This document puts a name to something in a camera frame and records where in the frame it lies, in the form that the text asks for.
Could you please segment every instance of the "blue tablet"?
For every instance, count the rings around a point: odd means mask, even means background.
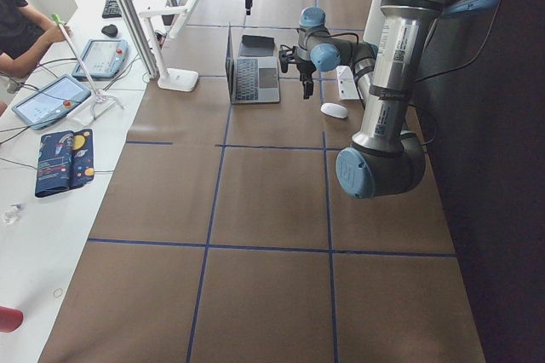
[[[63,75],[11,108],[35,130],[64,118],[91,95],[89,89],[70,75]]]
[[[121,69],[127,48],[124,39],[91,39],[82,52],[82,61],[93,79],[110,79]],[[79,63],[74,67],[72,76],[86,78]]]

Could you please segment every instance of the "computer mouse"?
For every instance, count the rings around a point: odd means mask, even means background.
[[[116,37],[118,35],[118,28],[113,25],[106,25],[102,28],[101,32],[105,34],[107,37]]]
[[[320,107],[320,111],[333,118],[346,118],[348,116],[348,110],[344,106],[337,105],[336,103],[324,103],[322,107]]]

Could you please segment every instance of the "open laptop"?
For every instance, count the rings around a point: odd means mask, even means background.
[[[227,36],[225,60],[229,97],[232,104],[278,103],[278,66],[274,56],[234,58],[231,25]]]

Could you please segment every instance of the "laptop touchpad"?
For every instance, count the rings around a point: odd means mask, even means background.
[[[277,88],[277,70],[274,67],[263,67],[259,70],[259,88]]]

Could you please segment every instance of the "person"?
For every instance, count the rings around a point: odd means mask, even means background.
[[[0,0],[0,72],[24,78],[49,47],[65,38],[60,28],[26,0]]]

